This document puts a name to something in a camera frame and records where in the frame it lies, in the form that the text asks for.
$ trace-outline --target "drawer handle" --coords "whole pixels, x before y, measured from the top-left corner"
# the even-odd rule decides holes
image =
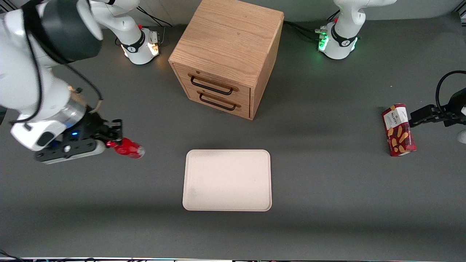
[[[207,89],[207,90],[210,90],[210,91],[213,91],[213,92],[217,92],[219,94],[222,94],[222,95],[225,95],[225,96],[229,96],[232,94],[233,92],[233,87],[230,87],[230,91],[228,92],[224,92],[224,91],[221,91],[221,90],[218,90],[218,89],[215,89],[215,88],[212,88],[212,87],[208,87],[206,85],[203,85],[203,84],[200,84],[200,83],[196,83],[194,81],[195,77],[194,76],[191,76],[191,84],[195,85],[195,86],[199,86],[201,88],[204,88],[204,89]]]
[[[233,110],[236,108],[236,104],[234,104],[233,107],[226,107],[226,106],[223,106],[223,105],[221,105],[221,104],[217,104],[217,103],[215,103],[215,102],[211,102],[211,101],[209,101],[209,100],[205,100],[205,99],[202,98],[203,95],[204,95],[203,93],[199,93],[199,99],[200,99],[202,102],[206,102],[206,103],[209,103],[209,104],[211,104],[211,105],[218,106],[218,107],[223,108],[223,109],[228,110],[228,111],[233,111]]]

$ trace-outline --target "red can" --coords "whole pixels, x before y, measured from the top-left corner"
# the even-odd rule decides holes
[[[128,156],[132,159],[141,158],[145,154],[145,149],[133,141],[123,138],[121,145],[113,141],[107,141],[107,146],[112,147],[117,154]]]

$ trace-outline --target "table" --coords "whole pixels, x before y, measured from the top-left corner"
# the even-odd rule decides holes
[[[440,77],[464,69],[457,15],[368,21],[343,61],[284,26],[254,121],[186,98],[167,62],[183,29],[167,28],[147,65],[131,64],[109,31],[97,57],[74,63],[103,92],[101,115],[122,118],[125,136],[146,148],[142,159],[108,150],[43,165],[0,126],[0,247],[24,257],[466,260],[464,127],[416,127],[418,151],[392,158],[380,115],[434,103]],[[72,73],[54,71],[95,102]],[[441,100],[464,80],[445,81]],[[191,149],[268,150],[270,211],[184,210]]]

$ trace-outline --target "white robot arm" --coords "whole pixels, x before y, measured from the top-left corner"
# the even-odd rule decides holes
[[[11,134],[38,152],[36,159],[44,163],[101,153],[109,141],[120,144],[121,120],[110,123],[101,119],[80,94],[50,70],[58,64],[72,69],[68,63],[96,56],[103,38],[97,22],[105,19],[97,19],[99,14],[91,11],[86,0],[40,2],[31,0],[0,21],[0,105],[20,113]],[[134,8],[139,0],[124,1],[122,6],[129,2]],[[120,8],[124,13],[123,7],[98,4],[107,10]],[[130,17],[125,19],[132,21],[124,28],[127,32],[137,31],[137,40],[145,35]],[[133,34],[125,32],[120,28],[118,37],[130,43]],[[145,48],[128,56],[132,62],[148,62],[154,57],[149,44],[142,46]],[[50,150],[52,144],[60,149]]]
[[[139,28],[125,13],[137,8],[139,0],[92,0],[92,13],[101,25],[110,29],[122,43],[124,54],[134,64],[146,64],[159,54],[158,34]]]
[[[319,51],[332,59],[343,59],[354,50],[357,33],[366,21],[363,8],[381,7],[395,3],[397,0],[334,0],[340,8],[337,22],[330,22],[317,33],[323,37],[319,44]]]

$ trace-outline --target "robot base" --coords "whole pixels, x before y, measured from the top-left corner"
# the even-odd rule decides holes
[[[150,31],[147,28],[142,28],[141,31],[144,33],[144,44],[136,52],[132,53],[126,50],[123,45],[121,46],[124,55],[136,65],[147,64],[160,53],[157,32]]]
[[[330,32],[334,24],[334,22],[331,22],[325,26],[321,26],[320,29],[326,30],[326,32]],[[338,41],[332,37],[332,34],[327,33],[325,37],[319,42],[318,50],[331,59],[340,60],[346,58],[351,53],[351,51],[354,50],[356,42],[357,38],[352,43],[349,43],[348,46],[341,47]]]

